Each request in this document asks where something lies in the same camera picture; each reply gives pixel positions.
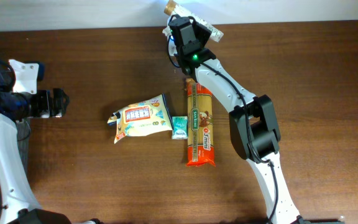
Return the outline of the white tube with gold cap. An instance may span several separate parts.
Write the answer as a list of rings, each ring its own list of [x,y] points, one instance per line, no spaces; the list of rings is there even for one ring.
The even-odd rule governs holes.
[[[164,13],[168,16],[167,26],[162,31],[166,37],[168,37],[172,33],[168,28],[168,24],[170,19],[172,19],[174,15],[179,15],[180,17],[188,17],[188,16],[193,17],[196,22],[199,22],[200,24],[204,25],[208,30],[211,31],[211,35],[209,38],[215,42],[219,42],[224,35],[224,33],[221,32],[219,29],[215,28],[209,22],[206,22],[204,19],[200,18],[195,13],[191,12],[190,10],[183,7],[179,3],[175,2],[174,0],[169,0],[167,2],[164,9]]]

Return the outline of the yellow blue snack bag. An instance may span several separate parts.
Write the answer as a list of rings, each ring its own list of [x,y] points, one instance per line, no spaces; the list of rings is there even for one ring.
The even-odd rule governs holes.
[[[173,130],[172,117],[164,94],[115,111],[109,117],[108,125],[116,125],[114,143],[127,136],[142,137]]]

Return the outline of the orange spaghetti packet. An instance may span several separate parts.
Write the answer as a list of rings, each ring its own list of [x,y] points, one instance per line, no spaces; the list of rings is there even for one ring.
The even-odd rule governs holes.
[[[214,162],[212,93],[193,79],[186,79],[188,108],[187,166]]]

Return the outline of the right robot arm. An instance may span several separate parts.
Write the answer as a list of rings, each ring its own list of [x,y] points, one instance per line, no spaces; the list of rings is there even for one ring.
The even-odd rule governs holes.
[[[267,223],[304,223],[291,199],[280,164],[281,139],[273,102],[255,96],[231,77],[206,48],[211,31],[192,16],[174,14],[168,21],[176,66],[207,88],[229,113],[231,143],[249,163],[267,210]]]

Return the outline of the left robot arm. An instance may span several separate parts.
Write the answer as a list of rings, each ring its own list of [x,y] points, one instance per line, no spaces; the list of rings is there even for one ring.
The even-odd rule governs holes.
[[[69,223],[65,215],[42,209],[19,154],[17,122],[59,118],[69,103],[60,88],[38,90],[43,77],[40,62],[0,60],[0,223]]]

